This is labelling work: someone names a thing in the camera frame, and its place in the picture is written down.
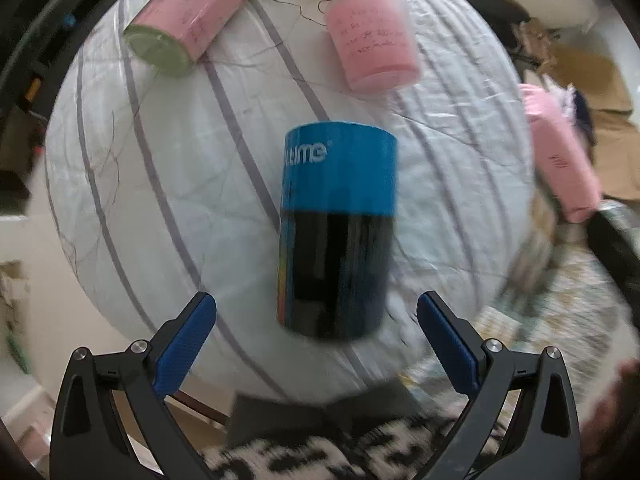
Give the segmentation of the person right hand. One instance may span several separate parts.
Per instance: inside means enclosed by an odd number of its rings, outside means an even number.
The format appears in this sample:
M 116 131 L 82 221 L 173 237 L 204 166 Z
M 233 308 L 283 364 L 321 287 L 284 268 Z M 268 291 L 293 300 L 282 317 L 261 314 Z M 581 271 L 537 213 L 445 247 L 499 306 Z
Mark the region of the person right hand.
M 601 451 L 603 442 L 623 421 L 623 388 L 639 376 L 639 360 L 623 362 L 617 369 L 617 377 L 594 404 L 589 418 L 580 426 L 582 459 L 589 460 Z

